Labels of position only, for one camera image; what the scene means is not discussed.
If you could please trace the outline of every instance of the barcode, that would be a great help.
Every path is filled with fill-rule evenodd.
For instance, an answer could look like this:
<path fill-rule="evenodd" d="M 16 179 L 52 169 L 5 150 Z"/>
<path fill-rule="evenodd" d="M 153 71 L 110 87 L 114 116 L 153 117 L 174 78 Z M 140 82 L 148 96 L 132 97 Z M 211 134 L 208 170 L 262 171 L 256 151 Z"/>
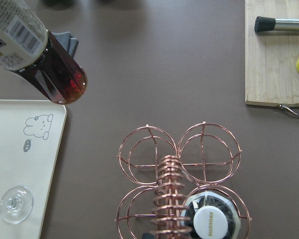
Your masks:
<path fill-rule="evenodd" d="M 40 41 L 27 29 L 21 21 L 17 21 L 10 31 L 10 36 L 27 52 L 33 54 Z"/>

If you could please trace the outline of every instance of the glass base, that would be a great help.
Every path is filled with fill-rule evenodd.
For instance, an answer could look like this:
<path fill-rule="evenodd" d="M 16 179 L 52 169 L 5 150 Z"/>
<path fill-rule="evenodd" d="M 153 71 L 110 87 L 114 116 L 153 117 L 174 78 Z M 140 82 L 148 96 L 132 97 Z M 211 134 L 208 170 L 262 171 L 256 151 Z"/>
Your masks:
<path fill-rule="evenodd" d="M 31 212 L 33 197 L 30 190 L 24 186 L 9 189 L 1 200 L 0 214 L 8 223 L 22 222 Z"/>

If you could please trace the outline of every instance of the brown table surface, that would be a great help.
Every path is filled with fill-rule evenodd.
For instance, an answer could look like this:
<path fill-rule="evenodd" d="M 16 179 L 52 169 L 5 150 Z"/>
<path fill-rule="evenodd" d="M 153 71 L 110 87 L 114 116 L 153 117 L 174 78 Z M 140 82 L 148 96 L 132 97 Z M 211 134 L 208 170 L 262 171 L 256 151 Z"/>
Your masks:
<path fill-rule="evenodd" d="M 67 105 L 42 239 L 118 238 L 117 207 L 136 187 L 116 158 L 123 138 L 150 124 L 178 141 L 202 121 L 228 128 L 243 149 L 226 185 L 253 218 L 249 238 L 299 238 L 299 119 L 245 105 L 245 1 L 26 2 L 49 30 L 78 37 L 89 80 Z M 44 96 L 0 69 L 0 99 Z"/>

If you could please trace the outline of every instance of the clear bottle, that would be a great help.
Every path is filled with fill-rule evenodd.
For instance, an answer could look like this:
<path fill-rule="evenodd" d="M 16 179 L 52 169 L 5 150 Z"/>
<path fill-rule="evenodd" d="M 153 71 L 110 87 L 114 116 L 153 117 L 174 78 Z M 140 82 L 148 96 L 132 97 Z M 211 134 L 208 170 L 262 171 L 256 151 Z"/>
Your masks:
<path fill-rule="evenodd" d="M 84 70 L 23 0 L 0 0 L 0 65 L 54 103 L 74 102 L 86 90 Z"/>

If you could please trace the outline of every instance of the cartoon drawing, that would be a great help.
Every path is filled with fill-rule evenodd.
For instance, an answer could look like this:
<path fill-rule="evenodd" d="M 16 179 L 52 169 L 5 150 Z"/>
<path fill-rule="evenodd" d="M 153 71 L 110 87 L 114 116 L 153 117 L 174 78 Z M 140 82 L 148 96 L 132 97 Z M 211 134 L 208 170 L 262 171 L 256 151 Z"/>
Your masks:
<path fill-rule="evenodd" d="M 34 135 L 37 138 L 47 140 L 51 128 L 53 115 L 41 115 L 28 118 L 25 122 L 26 127 L 23 132 L 25 135 Z"/>

